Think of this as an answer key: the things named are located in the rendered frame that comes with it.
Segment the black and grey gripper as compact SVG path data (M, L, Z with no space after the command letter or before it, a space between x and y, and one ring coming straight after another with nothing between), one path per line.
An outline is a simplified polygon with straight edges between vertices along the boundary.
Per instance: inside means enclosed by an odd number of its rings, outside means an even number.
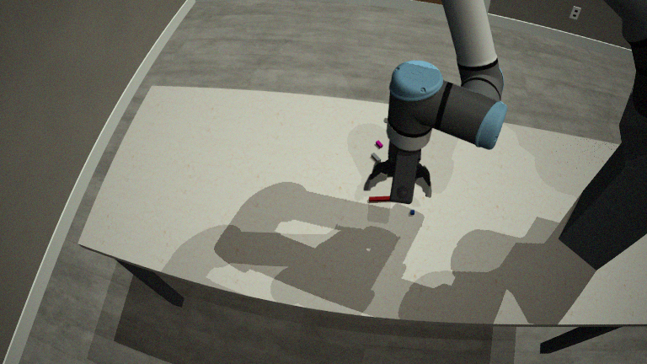
M385 181L388 175L393 177L393 170L394 170L397 149L405 153L417 152L417 151L406 151L398 147L396 148L396 146L394 146L389 141L388 160L386 160L385 162L381 162L380 160L375 162L373 166L373 171L369 175L364 185L364 190L371 190L371 188L376 186L377 183L381 181ZM431 197L430 173L426 166L422 166L420 164L421 149L418 151L419 151L419 160L418 160L415 183L422 188L422 191L425 192L426 197Z

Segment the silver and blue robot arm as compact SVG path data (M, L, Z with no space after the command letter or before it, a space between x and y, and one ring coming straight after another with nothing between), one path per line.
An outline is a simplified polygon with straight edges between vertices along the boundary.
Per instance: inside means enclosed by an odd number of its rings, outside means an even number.
M398 65L389 84L387 135L403 150L427 145L432 128L474 144L495 147L507 106L484 0L441 0L457 55L461 86L443 80L429 62ZM634 108L647 118L647 0L604 0L623 20L636 74ZM462 88L461 88L462 87ZM411 204L419 151L397 149L390 201Z

